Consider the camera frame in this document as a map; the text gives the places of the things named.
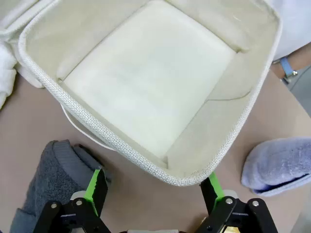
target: basket handle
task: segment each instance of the basket handle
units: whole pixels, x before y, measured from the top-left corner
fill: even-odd
[[[111,147],[109,147],[108,145],[106,145],[106,143],[104,143],[102,140],[100,140],[97,136],[95,136],[91,131],[89,131],[87,128],[85,128],[82,124],[81,126],[78,126],[76,123],[74,123],[74,121],[77,121],[77,119],[70,114],[70,112],[68,112],[63,105],[60,105],[63,109],[63,112],[65,114],[65,116],[67,117],[68,121],[81,133],[83,133],[86,137],[88,137],[89,139],[91,139],[93,142],[96,142],[98,145],[105,147],[109,150],[114,150]]]

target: wrist strap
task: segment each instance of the wrist strap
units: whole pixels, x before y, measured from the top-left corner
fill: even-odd
[[[290,63],[287,60],[287,57],[281,58],[280,63],[287,78],[297,75],[297,71],[292,69]]]

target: fabric storage basket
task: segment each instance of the fabric storage basket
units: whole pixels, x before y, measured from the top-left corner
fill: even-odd
[[[279,36],[262,0],[57,0],[18,49],[77,122],[185,186],[209,176],[235,140]]]
[[[0,6],[0,41],[11,46],[18,60],[15,69],[35,87],[43,85],[25,68],[18,52],[17,42],[27,23],[51,2],[52,0],[2,0]]]

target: brown table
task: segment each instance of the brown table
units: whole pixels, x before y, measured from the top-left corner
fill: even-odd
[[[262,141],[290,136],[311,136],[311,121],[286,87],[270,73],[240,135],[216,169],[222,187],[235,190],[242,201],[253,198],[255,195],[240,183],[246,155]],[[9,231],[45,145],[67,138],[73,144],[91,148],[114,175],[102,213],[112,232],[192,232],[207,215],[198,185],[168,185],[116,152],[101,148],[71,126],[47,90],[36,89],[18,77],[13,95],[0,111],[0,230]],[[290,232],[308,192],[306,185],[264,198],[280,233]]]

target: dark gray towel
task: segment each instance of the dark gray towel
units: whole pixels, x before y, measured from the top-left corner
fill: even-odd
[[[32,233],[47,201],[66,204],[73,193],[87,189],[94,170],[100,168],[100,163],[81,146],[71,147],[68,140],[48,143],[10,233]]]
[[[248,155],[242,184],[260,196],[273,196],[311,182],[311,138],[263,142]]]

